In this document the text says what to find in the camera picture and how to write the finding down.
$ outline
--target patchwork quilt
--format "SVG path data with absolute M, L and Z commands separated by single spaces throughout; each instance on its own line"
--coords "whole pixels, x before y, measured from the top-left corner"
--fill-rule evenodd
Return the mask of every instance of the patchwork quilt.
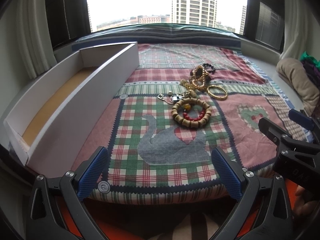
M 270 177 L 276 146 L 259 132 L 262 117 L 295 139 L 307 140 L 305 131 L 288 118 L 288 100 L 278 87 L 237 52 L 204 45 L 140 44 L 139 55 L 140 66 L 106 108 L 72 167 L 98 146 L 107 147 L 109 161 L 91 198 L 169 204 L 222 197 L 227 192 L 210 156 L 216 146 L 242 167 Z M 223 87 L 228 98 L 218 101 L 198 92 L 212 117 L 201 129 L 186 128 L 172 119 L 172 106 L 157 96 L 184 92 L 179 81 L 203 63 L 215 66 L 211 84 Z M 189 116 L 196 118 L 199 111 L 194 106 Z

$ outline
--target beige cushion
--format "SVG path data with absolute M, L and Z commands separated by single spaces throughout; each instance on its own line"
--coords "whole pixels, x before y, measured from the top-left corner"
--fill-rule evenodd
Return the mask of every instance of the beige cushion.
M 302 63 L 294 58 L 285 58 L 278 62 L 276 71 L 300 95 L 305 111 L 311 116 L 320 92 L 308 78 Z

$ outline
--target heart applique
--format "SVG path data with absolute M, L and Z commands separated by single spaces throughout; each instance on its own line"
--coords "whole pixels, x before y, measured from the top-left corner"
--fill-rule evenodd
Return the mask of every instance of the heart applique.
M 244 106 L 237 107 L 239 117 L 255 132 L 260 132 L 258 123 L 262 117 L 269 118 L 267 111 L 262 106 Z
M 185 129 L 183 127 L 177 127 L 174 129 L 174 134 L 186 144 L 189 144 L 194 140 L 197 135 L 197 131 L 193 129 Z

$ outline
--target human hand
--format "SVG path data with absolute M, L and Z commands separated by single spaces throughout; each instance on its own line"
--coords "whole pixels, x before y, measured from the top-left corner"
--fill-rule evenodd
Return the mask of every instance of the human hand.
M 297 187 L 296 190 L 296 201 L 294 203 L 293 213 L 296 216 L 308 216 L 310 215 L 314 209 L 316 208 L 318 201 L 313 200 L 305 203 L 305 200 L 303 198 L 303 193 L 305 193 L 305 189 L 301 186 Z

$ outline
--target white curtain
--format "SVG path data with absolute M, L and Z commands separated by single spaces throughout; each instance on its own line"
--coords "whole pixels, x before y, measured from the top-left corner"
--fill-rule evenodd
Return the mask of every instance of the white curtain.
M 30 78 L 36 78 L 57 64 L 49 35 L 45 0 L 18 1 L 17 36 Z
M 284 4 L 284 50 L 280 59 L 300 59 L 306 50 L 309 10 L 303 0 L 285 0 Z

